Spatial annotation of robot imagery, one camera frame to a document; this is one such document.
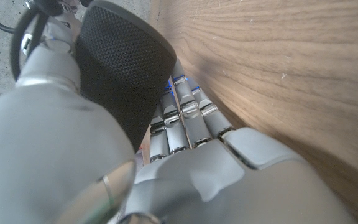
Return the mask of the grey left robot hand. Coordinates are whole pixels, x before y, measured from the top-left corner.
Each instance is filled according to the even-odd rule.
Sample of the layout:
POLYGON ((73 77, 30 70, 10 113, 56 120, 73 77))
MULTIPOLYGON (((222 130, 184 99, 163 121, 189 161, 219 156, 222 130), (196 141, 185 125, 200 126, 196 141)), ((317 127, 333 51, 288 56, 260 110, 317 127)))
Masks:
POLYGON ((0 223, 354 223, 313 167, 236 129, 167 40, 106 1, 36 8, 0 96, 0 223))

